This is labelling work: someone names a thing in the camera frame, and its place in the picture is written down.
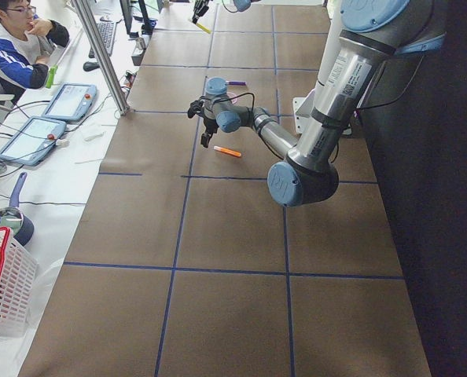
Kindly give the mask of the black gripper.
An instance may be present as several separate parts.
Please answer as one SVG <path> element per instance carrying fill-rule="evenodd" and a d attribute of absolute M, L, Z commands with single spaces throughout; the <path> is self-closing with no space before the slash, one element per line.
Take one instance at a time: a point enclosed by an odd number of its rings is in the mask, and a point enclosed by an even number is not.
<path fill-rule="evenodd" d="M 193 11 L 195 12 L 192 16 L 192 22 L 196 24 L 200 17 L 197 13 L 206 13 L 209 10 L 209 0 L 196 0 L 194 3 Z"/>
<path fill-rule="evenodd" d="M 217 133 L 219 125 L 217 124 L 215 119 L 210 119 L 208 117 L 203 118 L 203 124 L 205 129 L 204 132 L 201 134 L 200 144 L 204 148 L 207 148 L 214 134 Z"/>

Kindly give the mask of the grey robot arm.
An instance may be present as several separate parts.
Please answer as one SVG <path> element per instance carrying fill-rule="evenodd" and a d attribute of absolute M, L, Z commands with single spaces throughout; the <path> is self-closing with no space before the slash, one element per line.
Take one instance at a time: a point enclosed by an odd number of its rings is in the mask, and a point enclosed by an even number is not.
<path fill-rule="evenodd" d="M 233 104 L 226 80 L 209 78 L 187 115 L 203 119 L 201 144 L 217 130 L 253 129 L 280 157 L 267 175 L 274 201 L 285 207 L 331 197 L 339 175 L 329 161 L 340 136 L 379 67 L 393 57 L 440 49 L 446 35 L 446 1 L 341 1 L 333 12 L 318 79 L 304 100 L 307 124 L 292 136 L 255 105 Z"/>
<path fill-rule="evenodd" d="M 199 19 L 204 16 L 209 10 L 209 0 L 196 0 L 193 3 L 193 13 L 190 21 L 193 24 L 198 24 Z M 229 13 L 241 13 L 249 9 L 253 2 L 257 0 L 233 0 L 232 8 L 229 8 L 224 1 L 221 1 L 223 8 Z"/>

